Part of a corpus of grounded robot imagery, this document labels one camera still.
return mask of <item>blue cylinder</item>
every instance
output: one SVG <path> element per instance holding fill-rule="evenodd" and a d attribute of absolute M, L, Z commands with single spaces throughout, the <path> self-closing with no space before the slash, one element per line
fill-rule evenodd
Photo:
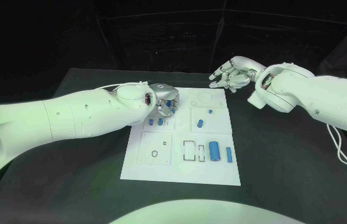
<path fill-rule="evenodd" d="M 210 147 L 210 158 L 212 158 L 212 161 L 219 161 L 222 158 L 220 156 L 220 152 L 219 152 L 219 142 L 217 141 L 212 141 L 209 143 L 209 147 Z"/>
<path fill-rule="evenodd" d="M 199 124 L 199 128 L 201 128 L 201 127 L 203 127 L 203 123 L 204 123 L 204 121 L 203 121 L 203 120 L 200 120 L 200 121 L 199 121 L 199 123 L 197 123 L 197 124 Z"/>
<path fill-rule="evenodd" d="M 226 150 L 227 150 L 227 152 L 226 152 L 226 155 L 227 155 L 227 157 L 229 157 L 229 158 L 227 158 L 227 159 L 229 159 L 227 161 L 229 161 L 229 163 L 233 163 L 233 157 L 232 157 L 232 148 L 230 148 L 230 147 L 227 147 L 227 149 L 226 149 Z"/>

